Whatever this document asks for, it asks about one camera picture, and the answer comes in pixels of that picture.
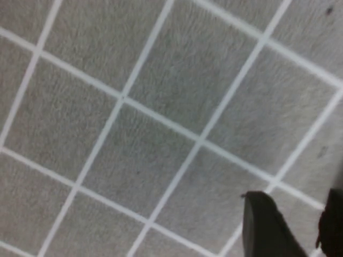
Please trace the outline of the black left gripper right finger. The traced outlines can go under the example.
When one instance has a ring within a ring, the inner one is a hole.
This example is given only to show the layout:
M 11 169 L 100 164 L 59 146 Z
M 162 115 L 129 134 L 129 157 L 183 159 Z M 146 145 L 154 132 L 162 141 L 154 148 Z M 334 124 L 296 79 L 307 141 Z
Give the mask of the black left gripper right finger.
M 318 222 L 316 248 L 326 256 L 342 256 L 342 190 L 331 188 Z

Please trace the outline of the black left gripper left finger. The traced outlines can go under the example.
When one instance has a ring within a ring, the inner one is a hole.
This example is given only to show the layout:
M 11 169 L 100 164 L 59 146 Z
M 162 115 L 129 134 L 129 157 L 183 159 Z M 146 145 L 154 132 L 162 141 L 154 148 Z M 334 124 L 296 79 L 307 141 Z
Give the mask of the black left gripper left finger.
M 268 194 L 247 191 L 242 198 L 244 256 L 307 256 Z

